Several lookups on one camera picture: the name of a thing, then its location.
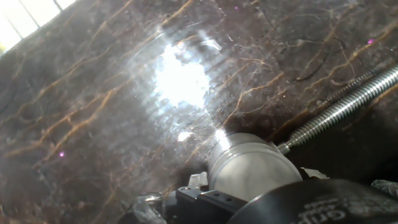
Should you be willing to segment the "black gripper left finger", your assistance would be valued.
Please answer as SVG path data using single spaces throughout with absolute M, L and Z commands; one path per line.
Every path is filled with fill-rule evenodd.
M 188 185 L 163 199 L 162 217 L 167 223 L 226 224 L 246 201 L 219 190 L 210 189 L 208 174 L 190 176 Z

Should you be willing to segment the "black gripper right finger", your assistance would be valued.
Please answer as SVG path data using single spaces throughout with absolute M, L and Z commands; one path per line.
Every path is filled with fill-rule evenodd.
M 300 168 L 300 173 L 302 175 L 303 180 L 308 180 L 308 179 L 325 180 L 325 179 L 329 179 L 329 177 L 326 174 L 323 174 L 319 170 L 315 170 L 315 169 L 308 169 L 308 168 L 301 167 Z

